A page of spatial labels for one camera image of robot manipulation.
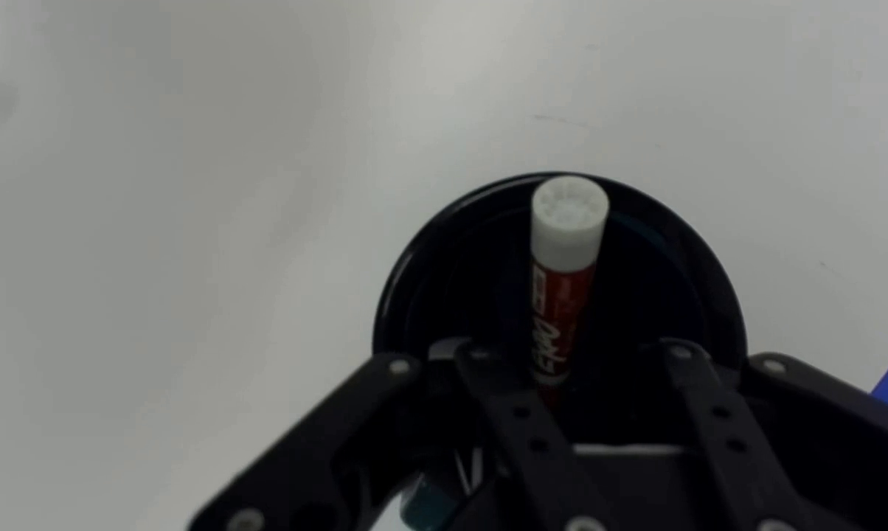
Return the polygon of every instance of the lip balm tube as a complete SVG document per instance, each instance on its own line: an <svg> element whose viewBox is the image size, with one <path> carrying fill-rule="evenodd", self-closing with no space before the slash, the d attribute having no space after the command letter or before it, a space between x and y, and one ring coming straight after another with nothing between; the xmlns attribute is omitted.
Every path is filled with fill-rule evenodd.
<svg viewBox="0 0 888 531"><path fill-rule="evenodd" d="M532 194L532 378L542 388L570 378L609 213L609 194L585 176L551 176Z"/></svg>

